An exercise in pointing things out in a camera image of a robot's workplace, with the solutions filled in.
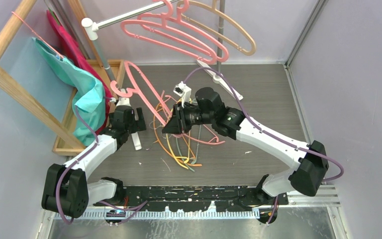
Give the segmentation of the pink plastic hanger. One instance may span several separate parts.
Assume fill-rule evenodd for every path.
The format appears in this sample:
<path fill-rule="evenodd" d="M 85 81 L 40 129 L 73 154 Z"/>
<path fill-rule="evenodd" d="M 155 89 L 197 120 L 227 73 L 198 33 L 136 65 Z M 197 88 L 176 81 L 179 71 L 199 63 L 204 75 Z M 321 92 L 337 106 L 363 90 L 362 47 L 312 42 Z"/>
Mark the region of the pink plastic hanger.
<path fill-rule="evenodd" d="M 185 1 L 183 1 L 183 3 L 181 3 L 181 4 L 179 4 L 177 7 L 182 7 L 182 6 L 184 6 L 184 3 L 185 3 Z M 196 33 L 197 35 L 199 35 L 199 36 L 201 36 L 202 38 L 204 38 L 204 39 L 206 39 L 206 40 L 208 40 L 208 41 L 210 41 L 211 43 L 213 43 L 215 46 L 217 46 L 217 47 L 219 47 L 222 51 L 223 51 L 223 55 L 219 55 L 216 51 L 216 54 L 217 54 L 217 61 L 219 61 L 219 62 L 225 62 L 226 60 L 228 60 L 229 59 L 229 51 L 227 50 L 227 48 L 222 44 L 222 43 L 220 43 L 220 41 L 219 40 L 217 40 L 216 38 L 214 38 L 213 36 L 211 36 L 211 37 L 213 37 L 213 39 L 212 40 L 210 40 L 208 37 L 205 37 L 205 36 L 203 36 L 203 35 L 201 35 L 201 34 L 199 34 L 199 33 L 197 33 L 195 30 L 191 30 L 191 29 L 188 29 L 188 30 L 190 30 L 191 32 L 194 32 L 194 33 Z"/>
<path fill-rule="evenodd" d="M 213 64 L 217 61 L 217 54 L 214 51 L 214 49 L 209 47 L 207 44 L 205 44 L 201 40 L 195 38 L 194 36 L 180 29 L 177 29 L 168 25 L 169 22 L 177 23 L 178 25 L 183 26 L 185 28 L 195 30 L 197 33 L 205 37 L 208 37 L 210 40 L 213 39 L 213 37 L 206 34 L 204 31 L 198 30 L 196 27 L 182 20 L 182 17 L 180 15 L 181 13 L 187 10 L 189 6 L 188 0 L 185 1 L 184 6 L 177 7 L 176 10 L 174 10 L 174 6 L 169 0 L 163 0 L 163 1 L 157 0 L 156 3 L 164 3 L 167 6 L 167 11 L 162 13 L 157 13 L 157 14 L 154 14 L 151 12 L 145 12 L 145 13 L 139 14 L 137 16 L 137 19 L 124 20 L 120 24 L 122 31 L 126 35 L 132 38 L 172 49 L 174 51 L 187 55 L 195 60 L 202 61 L 206 64 Z M 165 39 L 172 40 L 182 46 L 189 47 L 199 52 L 199 54 L 193 53 L 191 51 L 187 51 L 178 46 L 167 44 L 165 42 L 159 41 L 154 38 L 135 34 L 128 30 L 127 27 L 130 25 L 139 25 L 144 30 L 150 33 L 157 34 Z"/>
<path fill-rule="evenodd" d="M 162 96 L 158 93 L 158 91 L 155 89 L 151 81 L 147 78 L 147 76 L 142 72 L 142 70 L 131 61 L 124 61 L 123 62 L 125 73 L 127 75 L 127 78 L 131 84 L 132 87 L 125 88 L 125 92 L 123 92 L 118 87 L 118 82 L 116 80 L 110 82 L 110 89 L 119 97 L 122 98 L 131 98 L 133 95 L 138 95 L 142 102 L 147 106 L 147 108 L 151 111 L 153 116 L 160 122 L 162 126 L 166 126 L 168 123 L 168 120 L 171 119 L 172 112 L 168 108 L 167 104 L 162 99 Z M 138 75 L 141 78 L 142 84 L 138 83 L 138 81 L 133 76 L 133 73 L 131 70 L 134 70 L 138 73 Z M 160 104 L 160 106 L 163 109 L 163 112 L 165 113 L 165 116 L 163 117 L 161 114 L 157 112 L 155 107 L 150 103 L 147 95 L 143 92 L 141 89 L 141 86 L 146 85 L 146 87 L 151 91 L 154 98 L 157 100 L 157 102 Z"/>

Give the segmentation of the thin pink wire hanger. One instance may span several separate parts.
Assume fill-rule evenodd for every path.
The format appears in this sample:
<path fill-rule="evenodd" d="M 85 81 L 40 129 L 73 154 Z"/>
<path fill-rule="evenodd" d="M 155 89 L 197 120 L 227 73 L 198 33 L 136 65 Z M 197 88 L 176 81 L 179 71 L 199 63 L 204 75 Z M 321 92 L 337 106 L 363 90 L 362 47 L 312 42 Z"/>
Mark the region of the thin pink wire hanger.
<path fill-rule="evenodd" d="M 176 102 L 177 100 L 176 100 L 175 98 L 173 98 L 171 95 L 165 95 L 165 91 L 162 91 L 160 97 L 161 97 L 161 99 L 162 99 L 163 102 L 164 102 L 164 103 L 163 103 L 164 106 L 162 106 L 162 110 L 163 110 L 163 112 L 164 112 L 164 115 L 167 117 L 167 119 L 165 120 L 165 123 L 162 123 L 162 125 L 165 126 L 166 123 L 167 123 L 167 121 L 170 120 L 170 119 L 171 119 L 171 116 L 172 116 L 172 110 L 169 110 L 169 109 L 167 108 L 167 102 L 168 102 L 169 100 L 172 100 L 172 101 Z M 189 134 L 179 134 L 179 135 L 175 135 L 175 134 L 173 134 L 172 136 L 173 136 L 173 137 L 176 137 L 176 138 L 187 137 L 187 138 L 189 138 L 189 139 L 192 140 L 192 141 L 195 141 L 195 142 L 198 142 L 198 143 L 202 143 L 202 144 L 206 144 L 206 145 L 220 145 L 220 144 L 225 143 L 224 140 L 221 141 L 220 138 L 218 137 L 218 135 L 215 134 L 212 130 L 210 130 L 207 126 L 204 126 L 204 128 L 206 128 L 206 129 L 207 129 L 209 132 L 211 132 L 212 135 L 213 135 L 213 138 L 210 139 L 209 141 L 202 141 L 202 140 L 200 139 L 200 134 L 198 135 L 197 138 L 194 138 L 194 137 L 192 137 L 192 136 L 189 135 Z"/>

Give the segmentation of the beige plastic hanger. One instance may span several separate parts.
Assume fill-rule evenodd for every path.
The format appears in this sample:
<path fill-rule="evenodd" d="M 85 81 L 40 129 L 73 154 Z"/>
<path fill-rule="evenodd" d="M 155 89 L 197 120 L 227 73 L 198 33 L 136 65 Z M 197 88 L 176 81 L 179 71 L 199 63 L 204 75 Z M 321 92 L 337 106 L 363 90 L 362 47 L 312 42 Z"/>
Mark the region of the beige plastic hanger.
<path fill-rule="evenodd" d="M 241 52 L 242 54 L 244 54 L 246 56 L 253 55 L 257 51 L 257 45 L 256 45 L 256 42 L 253 39 L 253 37 L 238 22 L 236 22 L 233 18 L 231 18 L 230 16 L 225 14 L 224 11 L 221 10 L 221 8 L 217 2 L 218 2 L 217 0 L 212 0 L 211 4 L 208 5 L 208 4 L 204 4 L 202 2 L 199 2 L 199 1 L 190 0 L 189 6 L 193 5 L 193 6 L 196 6 L 198 8 L 202 8 L 208 12 L 211 12 L 212 14 L 214 14 L 218 18 L 224 20 L 225 22 L 229 23 L 236 30 L 238 30 L 241 35 L 243 35 L 245 37 L 245 39 L 250 44 L 250 49 L 245 49 L 243 46 L 239 45 L 237 42 L 231 40 L 226 35 L 224 35 L 224 33 L 220 33 L 218 30 L 212 29 L 209 26 L 184 15 L 183 13 L 182 13 L 182 17 L 184 18 L 184 20 L 188 21 L 192 25 L 197 26 L 197 27 L 209 32 L 209 33 L 213 33 L 216 37 L 222 39 L 224 42 L 228 43 L 229 45 L 231 45 L 232 47 L 237 49 L 239 52 Z"/>

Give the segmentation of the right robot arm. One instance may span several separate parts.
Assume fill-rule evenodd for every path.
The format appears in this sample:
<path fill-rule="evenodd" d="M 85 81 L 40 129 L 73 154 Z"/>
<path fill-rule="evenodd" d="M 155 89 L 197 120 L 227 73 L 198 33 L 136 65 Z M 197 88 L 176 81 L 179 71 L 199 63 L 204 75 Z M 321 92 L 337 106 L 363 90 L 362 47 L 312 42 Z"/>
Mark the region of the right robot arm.
<path fill-rule="evenodd" d="M 173 105 L 163 134 L 187 134 L 194 125 L 209 124 L 222 136 L 248 143 L 280 159 L 289 169 L 262 178 L 256 191 L 261 204 L 267 205 L 277 195 L 290 191 L 316 195 L 329 168 L 322 143 L 307 144 L 265 128 L 242 110 L 227 107 L 211 87 L 199 89 L 195 97 L 197 104 Z"/>

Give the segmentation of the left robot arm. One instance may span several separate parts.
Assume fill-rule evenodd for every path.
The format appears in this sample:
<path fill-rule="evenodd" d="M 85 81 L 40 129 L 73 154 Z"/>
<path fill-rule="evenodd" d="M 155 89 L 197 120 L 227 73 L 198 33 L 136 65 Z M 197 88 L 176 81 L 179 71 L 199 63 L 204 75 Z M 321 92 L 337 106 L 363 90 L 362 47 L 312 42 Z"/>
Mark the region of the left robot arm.
<path fill-rule="evenodd" d="M 109 156 L 119 151 L 128 138 L 140 130 L 141 108 L 134 110 L 119 105 L 109 114 L 110 125 L 95 136 L 94 142 L 83 152 L 64 164 L 53 164 L 47 170 L 41 206 L 62 217 L 79 218 L 88 206 L 124 202 L 125 189 L 119 179 L 103 177 L 94 183 L 88 178 Z"/>

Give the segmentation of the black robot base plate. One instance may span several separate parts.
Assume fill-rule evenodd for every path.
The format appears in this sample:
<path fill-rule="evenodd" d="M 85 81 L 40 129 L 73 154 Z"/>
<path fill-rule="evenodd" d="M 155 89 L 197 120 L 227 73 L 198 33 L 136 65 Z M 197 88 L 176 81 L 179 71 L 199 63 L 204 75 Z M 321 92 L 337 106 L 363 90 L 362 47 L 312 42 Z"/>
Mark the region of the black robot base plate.
<path fill-rule="evenodd" d="M 98 202 L 110 224 L 133 219 L 256 219 L 273 223 L 287 193 L 263 199 L 252 186 L 126 186 L 119 202 Z"/>

